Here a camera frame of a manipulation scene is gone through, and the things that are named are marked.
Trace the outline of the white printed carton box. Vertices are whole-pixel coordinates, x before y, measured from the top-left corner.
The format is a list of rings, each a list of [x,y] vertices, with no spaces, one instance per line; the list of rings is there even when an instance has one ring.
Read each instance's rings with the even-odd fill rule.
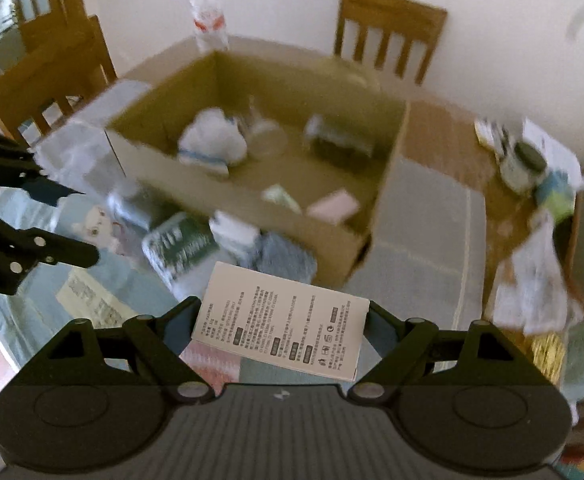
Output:
[[[355,379],[370,301],[215,264],[192,339],[295,372]]]

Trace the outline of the green white labelled jar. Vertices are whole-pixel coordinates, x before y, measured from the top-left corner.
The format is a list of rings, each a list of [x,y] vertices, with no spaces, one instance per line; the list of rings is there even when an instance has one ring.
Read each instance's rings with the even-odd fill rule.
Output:
[[[141,235],[147,262],[174,295],[200,295],[217,262],[228,260],[207,224],[162,192],[134,181],[108,195],[114,218]]]

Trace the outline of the white knit glove blue cuff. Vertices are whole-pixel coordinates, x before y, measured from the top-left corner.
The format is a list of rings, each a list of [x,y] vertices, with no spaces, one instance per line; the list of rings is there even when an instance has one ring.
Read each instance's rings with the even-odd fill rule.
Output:
[[[229,169],[243,162],[247,144],[237,122],[219,107],[205,108],[188,125],[178,141],[181,164],[226,178]]]

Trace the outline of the light grey checked tablecloth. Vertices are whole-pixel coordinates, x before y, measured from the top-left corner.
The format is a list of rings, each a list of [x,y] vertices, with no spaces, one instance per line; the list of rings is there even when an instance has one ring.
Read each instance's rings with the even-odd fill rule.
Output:
[[[342,290],[398,318],[464,330],[482,314],[485,252],[482,194],[403,157],[389,176],[365,262]],[[15,295],[0,294],[0,355],[17,372],[72,318],[115,327],[176,304],[150,266],[107,249],[89,269],[38,266]]]

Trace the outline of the wooden chair left side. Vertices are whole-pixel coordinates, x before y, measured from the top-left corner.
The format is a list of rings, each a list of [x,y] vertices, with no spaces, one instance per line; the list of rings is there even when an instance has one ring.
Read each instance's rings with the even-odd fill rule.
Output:
[[[56,104],[74,114],[71,96],[89,101],[117,79],[99,19],[95,15],[55,32],[0,76],[0,128],[27,144],[20,127],[32,122],[41,136],[52,130],[44,110]]]

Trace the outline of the wooden chair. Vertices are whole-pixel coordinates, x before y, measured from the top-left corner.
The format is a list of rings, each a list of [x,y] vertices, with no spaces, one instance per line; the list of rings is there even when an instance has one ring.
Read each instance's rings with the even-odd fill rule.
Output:
[[[32,122],[41,136],[52,130],[44,110],[56,104],[74,114],[71,96],[89,101],[117,79],[99,19],[95,15],[55,32],[0,76],[0,128],[27,144],[20,127]]]
[[[361,63],[369,31],[378,29],[382,35],[374,58],[374,67],[377,70],[384,67],[389,43],[393,37],[401,37],[403,46],[394,73],[403,78],[412,47],[414,44],[421,44],[425,51],[414,76],[414,84],[421,86],[437,50],[447,18],[446,9],[415,0],[339,0],[333,54],[338,58],[343,55],[346,23],[351,22],[358,27],[353,61]]]

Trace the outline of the crumpled clear plastic bag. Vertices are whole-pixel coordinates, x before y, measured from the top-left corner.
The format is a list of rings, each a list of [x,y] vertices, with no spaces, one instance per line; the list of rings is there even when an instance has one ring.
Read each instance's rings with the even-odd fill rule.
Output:
[[[568,291],[554,248],[554,218],[541,208],[531,217],[531,232],[499,263],[485,317],[526,336],[563,333],[584,320],[580,302]]]

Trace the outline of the pink rectangular box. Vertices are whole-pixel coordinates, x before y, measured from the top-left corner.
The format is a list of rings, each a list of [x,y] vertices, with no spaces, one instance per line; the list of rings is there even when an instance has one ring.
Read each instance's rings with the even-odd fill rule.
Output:
[[[305,210],[305,215],[338,226],[357,214],[360,203],[345,188],[317,200]]]

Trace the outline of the black lid glass jar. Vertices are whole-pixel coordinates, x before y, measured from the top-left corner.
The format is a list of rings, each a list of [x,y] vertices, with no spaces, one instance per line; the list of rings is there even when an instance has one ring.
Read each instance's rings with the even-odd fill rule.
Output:
[[[536,187],[546,168],[546,159],[534,145],[516,141],[501,160],[499,172],[507,188],[517,195],[525,195]]]

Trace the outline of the dark jar with grey lid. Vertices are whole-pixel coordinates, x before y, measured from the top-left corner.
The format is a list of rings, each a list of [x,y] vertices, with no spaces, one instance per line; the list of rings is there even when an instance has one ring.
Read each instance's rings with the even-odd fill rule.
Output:
[[[351,172],[367,169],[375,150],[374,141],[358,130],[320,114],[314,114],[306,122],[304,143],[311,154]]]

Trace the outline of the open cardboard box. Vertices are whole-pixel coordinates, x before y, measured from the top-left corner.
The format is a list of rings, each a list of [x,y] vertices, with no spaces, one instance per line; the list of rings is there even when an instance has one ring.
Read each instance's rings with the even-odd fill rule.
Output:
[[[218,107],[237,116],[251,104],[282,127],[282,153],[249,157],[226,178],[178,162],[178,140],[202,110]],[[188,211],[211,216],[221,210],[287,236],[315,256],[315,284],[339,287],[365,256],[377,199],[400,152],[409,113],[409,103],[400,96],[328,74],[309,62],[217,52],[196,58],[132,104],[109,124],[108,137],[127,177],[155,186]],[[332,164],[309,148],[304,128],[315,115],[371,142],[369,162]],[[261,193],[275,184],[301,208],[345,190],[355,196],[359,210],[339,226],[295,214],[263,200]]]

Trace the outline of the clear empty plastic jar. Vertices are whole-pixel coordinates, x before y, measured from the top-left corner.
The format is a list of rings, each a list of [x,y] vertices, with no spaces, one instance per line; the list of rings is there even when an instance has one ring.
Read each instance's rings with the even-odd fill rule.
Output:
[[[244,139],[249,156],[255,159],[278,157],[287,148],[283,127],[263,115],[255,96],[249,97],[249,110],[244,116]]]

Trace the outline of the stack of white papers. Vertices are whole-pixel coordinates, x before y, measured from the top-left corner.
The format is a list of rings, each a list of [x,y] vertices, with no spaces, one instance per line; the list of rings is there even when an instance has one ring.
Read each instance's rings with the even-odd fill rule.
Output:
[[[566,148],[529,118],[525,118],[523,121],[522,136],[527,143],[534,145],[546,159],[549,170],[564,172],[569,185],[574,190],[578,191],[582,187],[584,180],[582,180],[581,166],[573,151]]]

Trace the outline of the clear plastic water bottle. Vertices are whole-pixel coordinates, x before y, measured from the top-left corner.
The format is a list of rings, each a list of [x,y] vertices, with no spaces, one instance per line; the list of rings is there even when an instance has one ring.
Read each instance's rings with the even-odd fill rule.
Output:
[[[190,0],[194,36],[201,53],[228,51],[225,12],[219,0]]]

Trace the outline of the wooden chair far centre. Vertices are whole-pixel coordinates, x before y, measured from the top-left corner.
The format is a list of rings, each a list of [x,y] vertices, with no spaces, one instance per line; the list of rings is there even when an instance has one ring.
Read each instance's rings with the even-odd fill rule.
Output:
[[[361,63],[369,31],[378,29],[382,35],[374,58],[374,67],[377,70],[384,67],[389,43],[393,37],[401,37],[403,46],[394,73],[403,78],[412,47],[414,44],[421,44],[425,51],[414,76],[414,84],[421,86],[437,50],[447,18],[446,9],[415,0],[339,0],[333,54],[338,58],[343,55],[346,23],[351,22],[358,27],[353,61]]]

